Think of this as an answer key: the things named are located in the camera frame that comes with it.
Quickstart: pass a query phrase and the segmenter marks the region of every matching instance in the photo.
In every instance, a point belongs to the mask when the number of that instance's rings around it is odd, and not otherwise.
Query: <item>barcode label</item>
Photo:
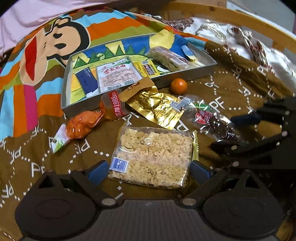
[[[134,80],[127,80],[124,82],[125,85],[133,84]]]
[[[177,105],[178,105],[178,103],[176,101],[174,101],[174,100],[170,103],[170,107],[172,107],[173,109],[175,109],[175,107]]]
[[[121,85],[116,85],[116,86],[111,86],[111,87],[107,87],[107,91],[109,90],[113,90],[113,89],[117,89],[117,88],[120,88]]]
[[[175,102],[175,104],[173,104],[172,106],[172,103],[171,103],[171,107],[177,111],[182,111],[182,110],[187,110],[188,109],[188,106],[189,104],[192,102],[193,100],[192,99],[189,99],[189,98],[184,98],[183,100],[181,100],[179,103]]]
[[[117,172],[126,173],[127,168],[128,168],[128,161],[122,160],[120,158],[113,157],[109,169],[117,171]]]

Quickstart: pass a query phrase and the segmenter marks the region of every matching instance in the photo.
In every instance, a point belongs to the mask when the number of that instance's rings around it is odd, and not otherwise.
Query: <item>wooden bed frame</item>
[[[296,54],[296,38],[293,38],[269,23],[243,12],[203,4],[170,2],[161,9],[159,15],[162,15],[165,20],[201,17],[218,22],[231,23],[238,27],[245,26],[271,38],[273,40],[273,48],[280,51],[284,51],[287,48]]]

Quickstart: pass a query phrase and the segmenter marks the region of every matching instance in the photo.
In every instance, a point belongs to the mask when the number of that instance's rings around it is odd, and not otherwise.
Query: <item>small orange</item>
[[[187,91],[187,83],[181,78],[176,78],[171,82],[170,90],[175,95],[182,95]]]

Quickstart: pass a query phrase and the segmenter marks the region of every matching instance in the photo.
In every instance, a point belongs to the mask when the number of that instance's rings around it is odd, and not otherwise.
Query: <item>screw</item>
[[[282,135],[283,137],[286,137],[286,136],[288,135],[288,132],[287,132],[287,131],[283,131],[283,132],[281,133],[281,135]]]
[[[193,198],[185,198],[182,200],[182,203],[186,206],[193,206],[194,204],[196,204],[196,200]]]
[[[105,198],[102,200],[102,204],[105,206],[112,206],[116,203],[116,200],[114,198]]]
[[[239,162],[238,162],[238,161],[235,161],[235,162],[232,164],[233,167],[237,167],[238,165],[239,165]]]

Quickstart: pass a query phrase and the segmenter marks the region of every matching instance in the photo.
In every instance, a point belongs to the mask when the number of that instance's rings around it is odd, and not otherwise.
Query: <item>metal tray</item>
[[[152,36],[152,35],[154,34],[144,34],[144,35],[139,35],[139,36],[134,36],[129,38],[123,38],[123,39],[106,42],[101,45],[106,45],[106,44],[110,44],[110,43],[114,43],[114,42],[118,42],[126,39],[135,38],[135,37]],[[90,50],[92,48],[95,48],[101,45],[93,46],[86,50]],[[199,61],[205,64],[206,66],[180,70],[180,71],[162,74],[162,75],[151,78],[158,89],[169,87],[171,81],[175,78],[182,78],[186,81],[190,81],[197,78],[209,76],[214,73],[214,68],[215,68],[215,65],[217,65],[217,62],[210,55],[208,55],[205,51],[198,49],[197,47],[195,47],[190,43],[187,44],[187,47],[193,52],[193,54],[199,59]],[[61,107],[64,113],[66,114],[66,116],[69,118],[86,110],[98,109],[99,103],[101,101],[101,97],[103,95],[103,93],[100,93],[92,97],[82,99],[72,104],[67,103],[67,95],[70,95],[71,93],[71,76],[73,71],[72,57],[79,53],[83,53],[86,50],[83,50],[71,55],[66,66],[63,88],[62,88],[62,96],[61,96]],[[124,90],[128,87],[129,85],[126,85],[121,87],[121,89]]]

